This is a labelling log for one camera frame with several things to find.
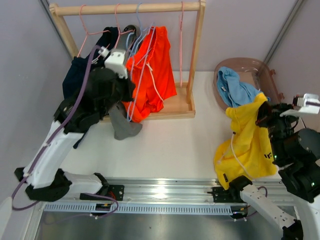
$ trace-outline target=white wall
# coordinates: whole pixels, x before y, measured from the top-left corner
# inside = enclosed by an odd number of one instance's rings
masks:
[[[297,93],[320,95],[320,1],[307,0],[270,62],[274,80],[285,102]],[[307,127],[320,130],[320,116],[304,118]]]
[[[18,184],[14,170],[31,161],[47,135],[70,61],[37,0],[2,0],[0,32],[1,203]],[[15,204],[27,203],[22,190]],[[30,213],[14,212],[3,239],[21,239]]]
[[[207,0],[197,70],[212,71],[219,62],[227,58],[250,57],[263,60],[295,1]],[[81,6],[83,4],[175,3],[178,1],[50,0],[50,2],[57,2],[60,6]],[[179,14],[178,12],[140,14],[144,27],[149,26],[152,21],[155,21],[157,26],[167,27],[174,70],[179,69]],[[90,15],[83,18],[91,33],[102,31],[106,26],[116,25],[113,14]],[[122,29],[129,24],[138,25],[135,14],[119,14],[118,19]],[[183,70],[189,70],[196,13],[185,12],[183,19]],[[85,37],[80,18],[68,16],[66,22],[80,48]],[[90,36],[84,48],[85,55],[89,54],[98,38],[98,36]]]

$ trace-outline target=blue cloth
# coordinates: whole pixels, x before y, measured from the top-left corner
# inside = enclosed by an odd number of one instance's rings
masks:
[[[240,82],[238,73],[226,66],[218,71],[217,88],[224,103],[232,108],[252,103],[260,93],[251,84]]]

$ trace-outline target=laundry basket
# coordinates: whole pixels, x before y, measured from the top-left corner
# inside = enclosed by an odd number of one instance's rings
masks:
[[[220,62],[214,69],[214,97],[219,106],[225,111],[228,105],[225,104],[221,98],[218,87],[218,71],[221,67],[227,67],[236,71],[240,76],[240,81],[252,84],[256,89],[260,89],[267,97],[270,98],[272,103],[278,104],[284,95],[278,93],[275,85],[273,75],[275,70],[270,70],[269,67],[262,61],[248,57],[234,57],[228,58]]]

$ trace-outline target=clothing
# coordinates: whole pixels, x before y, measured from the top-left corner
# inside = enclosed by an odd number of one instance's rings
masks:
[[[259,107],[265,101],[266,96],[259,93],[253,103],[237,108],[229,107],[225,111],[231,118],[231,130],[235,132],[232,142],[234,153],[245,168],[244,170],[236,160],[231,150],[231,140],[217,148],[213,164],[218,180],[225,190],[229,188],[230,181],[241,175],[252,179],[274,175],[277,172],[276,166],[272,163],[274,158],[268,129],[256,125]]]
[[[103,31],[109,30],[110,32],[104,32],[99,40],[96,42],[96,45],[106,47],[109,45],[108,49],[111,50],[114,48],[117,39],[118,39],[118,28],[117,27],[106,27]],[[98,57],[98,51],[96,50],[93,58]],[[74,57],[69,71],[67,72],[63,83],[62,90],[64,99],[71,97],[76,90],[81,88],[82,82],[85,77],[86,67],[88,63],[89,55],[86,58]],[[91,65],[91,69],[97,67],[104,67],[104,60],[101,58],[96,64]]]
[[[144,56],[147,53],[150,40],[150,51],[146,59],[146,64],[149,64],[149,66],[145,66],[144,68],[140,88],[137,94],[137,86],[139,84],[140,75],[145,61]],[[133,92],[133,98],[135,98],[137,94],[137,100],[132,117],[133,122],[139,123],[148,117],[150,113],[159,112],[164,107],[162,99],[165,100],[177,95],[169,51],[170,43],[168,40],[167,29],[165,26],[157,26],[151,28],[150,33],[143,40],[138,52],[128,59],[126,67],[128,73],[131,72],[133,67],[131,81],[135,83],[136,86]],[[162,99],[158,96],[157,91],[155,90],[153,79],[156,89]],[[130,103],[123,102],[123,104],[128,110]],[[131,114],[133,106],[134,103],[131,103],[129,114]]]
[[[240,77],[231,68],[222,66],[217,74],[217,90],[229,107],[252,103],[257,94],[260,93],[254,86],[246,82],[240,82]]]

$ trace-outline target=red garment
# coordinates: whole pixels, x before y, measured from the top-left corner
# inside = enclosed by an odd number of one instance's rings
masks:
[[[150,33],[143,40],[140,49],[135,56],[128,59],[126,68],[130,73],[134,58],[134,66],[131,81],[135,83],[133,91],[133,98],[136,97],[137,87],[140,80],[140,75],[145,61],[145,55],[153,33],[152,42],[150,45],[150,52],[146,59],[146,64],[152,68],[152,74],[156,89],[158,90],[162,99],[167,99],[177,95],[174,75],[170,61],[170,43],[168,40],[168,33],[165,26],[153,27]],[[125,108],[128,110],[129,102],[123,102]],[[129,116],[131,115],[134,103],[130,106]],[[133,112],[132,120],[136,123],[144,120],[150,113],[157,113],[164,108],[162,100],[157,95],[154,88],[153,80],[151,77],[148,66],[144,67],[141,84]]]

